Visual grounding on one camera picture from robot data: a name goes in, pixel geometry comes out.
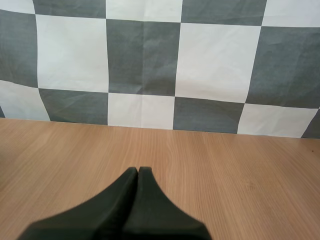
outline wooden tabletop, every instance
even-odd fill
[[[319,240],[320,140],[0,119],[0,239],[150,166],[215,240]]]

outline white square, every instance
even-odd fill
[[[0,106],[9,119],[50,121],[38,88],[0,80]]]
[[[262,26],[320,27],[320,1],[267,0]]]
[[[146,0],[144,21],[180,23],[183,0]]]
[[[35,6],[32,0],[0,0],[0,9],[23,14],[35,14]]]
[[[106,18],[180,22],[183,0],[106,0]]]
[[[109,93],[108,125],[173,129],[174,96]]]
[[[175,96],[244,103],[260,29],[181,23]]]
[[[108,125],[141,127],[142,95],[109,93]]]
[[[300,138],[318,109],[244,105],[238,134]]]
[[[142,96],[142,128],[173,129],[174,96]]]
[[[105,19],[36,15],[38,87],[107,93]]]

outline checkered fabric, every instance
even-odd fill
[[[0,117],[320,138],[320,2],[0,0]]]

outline wood grain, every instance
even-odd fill
[[[215,240],[319,240],[320,140],[0,119],[0,239],[130,166]]]

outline gray square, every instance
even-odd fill
[[[108,124],[108,93],[39,88],[51,121]]]
[[[143,24],[106,20],[109,93],[142,94]]]
[[[0,10],[0,80],[38,87],[34,14]]]
[[[236,134],[244,103],[175,97],[173,129]]]
[[[4,114],[4,112],[2,111],[1,106],[0,106],[0,118],[5,118],[5,114]]]
[[[183,0],[182,23],[261,26],[267,0]]]
[[[320,139],[320,110],[315,114],[302,138]]]
[[[246,103],[320,107],[320,28],[262,27]]]
[[[106,18],[106,0],[33,0],[35,14]]]
[[[175,95],[179,37],[180,23],[144,23],[143,94]]]
[[[109,92],[174,96],[180,23],[106,20]]]

